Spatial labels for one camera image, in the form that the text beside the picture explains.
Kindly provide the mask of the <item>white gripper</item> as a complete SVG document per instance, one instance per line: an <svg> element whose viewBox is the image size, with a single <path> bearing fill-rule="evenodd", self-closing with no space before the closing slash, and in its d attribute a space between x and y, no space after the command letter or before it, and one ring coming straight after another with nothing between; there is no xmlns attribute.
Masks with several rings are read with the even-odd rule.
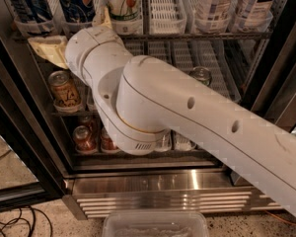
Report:
<svg viewBox="0 0 296 237"><path fill-rule="evenodd" d="M107 6L97 9L91 28L79 31L68 42L66 36L28 38L28 43L39 57L60 68L69 67L81 80L85 80L83 64L86 57L94 48L107 42L123 44L121 38L112 30Z"/></svg>

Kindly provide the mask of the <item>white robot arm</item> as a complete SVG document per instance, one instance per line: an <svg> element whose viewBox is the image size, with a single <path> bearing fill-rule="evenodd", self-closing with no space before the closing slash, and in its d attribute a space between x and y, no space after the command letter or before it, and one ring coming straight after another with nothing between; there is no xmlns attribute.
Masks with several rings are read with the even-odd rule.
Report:
<svg viewBox="0 0 296 237"><path fill-rule="evenodd" d="M174 130L296 217L296 136L160 59L132 55L109 22L71 38L35 37L29 43L38 56L91 88L122 151L148 154Z"/></svg>

